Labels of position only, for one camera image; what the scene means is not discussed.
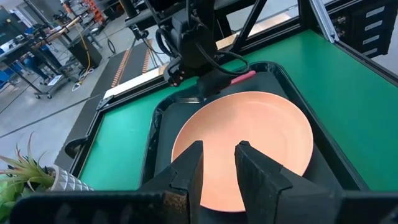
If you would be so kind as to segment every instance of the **green mat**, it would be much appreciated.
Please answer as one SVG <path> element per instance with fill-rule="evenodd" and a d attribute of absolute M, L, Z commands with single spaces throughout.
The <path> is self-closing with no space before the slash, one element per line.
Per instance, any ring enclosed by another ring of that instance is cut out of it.
<path fill-rule="evenodd" d="M 245 58 L 281 64 L 301 94 L 373 190 L 398 190 L 398 89 L 306 31 Z M 230 62 L 228 69 L 242 66 Z M 105 115 L 80 179 L 96 190 L 139 187 L 154 108 L 179 88 L 167 88 Z"/>

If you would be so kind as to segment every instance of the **black tray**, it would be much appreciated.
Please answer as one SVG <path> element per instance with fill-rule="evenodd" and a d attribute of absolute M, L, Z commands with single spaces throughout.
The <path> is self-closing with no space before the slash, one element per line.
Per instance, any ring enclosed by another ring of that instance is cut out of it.
<path fill-rule="evenodd" d="M 204 103 L 176 103 L 175 99 L 197 95 L 197 87 L 170 95 L 158 104 L 154 111 L 147 143 L 142 184 L 153 178 L 170 164 L 172 148 L 177 134 L 185 122 L 204 105 L 226 95 L 243 91 L 266 91 L 282 96 L 297 105 L 309 120 L 314 147 L 310 164 L 304 177 L 331 190 L 366 190 L 366 184 L 347 160 L 336 142 L 328 135 L 315 113 L 291 82 L 286 71 L 272 62 L 251 65 L 257 74 L 237 85 L 229 86 L 221 93 L 208 98 Z M 244 223 L 244 213 L 216 212 L 201 208 L 200 223 Z"/>

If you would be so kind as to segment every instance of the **concrete floor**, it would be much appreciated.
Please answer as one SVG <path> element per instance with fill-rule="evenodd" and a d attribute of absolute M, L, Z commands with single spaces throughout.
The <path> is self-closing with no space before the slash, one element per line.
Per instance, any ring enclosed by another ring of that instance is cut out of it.
<path fill-rule="evenodd" d="M 292 17 L 298 14 L 295 0 L 278 1 L 269 0 L 266 8 L 262 11 L 260 19 L 273 15 L 284 9 L 293 7 L 286 13 Z M 238 30 L 244 24 L 244 18 L 247 18 L 251 7 L 234 12 L 228 16 L 231 28 Z M 42 165 L 53 164 L 63 143 L 68 136 L 74 122 L 76 121 L 83 105 L 90 97 L 90 93 L 95 86 L 99 76 L 108 62 L 108 57 L 112 55 L 106 44 L 107 37 L 113 42 L 117 53 L 129 48 L 134 40 L 134 36 L 129 29 L 124 28 L 124 18 L 121 16 L 115 21 L 108 24 L 97 39 L 103 46 L 101 54 L 103 60 L 101 65 L 95 71 L 88 75 L 82 86 L 72 92 L 72 83 L 66 85 L 53 95 L 51 100 L 42 98 L 38 100 L 34 97 L 34 90 L 28 87 L 24 82 L 20 82 L 17 86 L 8 86 L 0 90 L 0 145 L 2 146 L 0 154 L 7 157 L 15 157 L 14 149 L 16 144 L 26 152 L 26 144 L 29 135 L 33 133 L 32 152 L 35 158 L 44 154 L 40 161 Z M 156 27 L 148 29 L 149 38 L 154 37 Z M 55 42 L 54 47 L 58 49 L 55 55 L 58 59 L 65 63 L 69 53 L 65 51 L 64 46 L 60 42 Z M 158 46 L 154 44 L 154 49 L 160 51 Z M 160 55 L 163 62 L 168 61 L 168 57 Z M 395 29 L 390 46 L 389 55 L 378 56 L 374 60 L 385 66 L 394 73 L 398 73 L 398 28 Z M 29 80 L 35 80 L 37 84 L 39 79 L 37 75 L 29 75 Z M 6 168 L 5 163 L 0 162 L 0 169 Z"/>

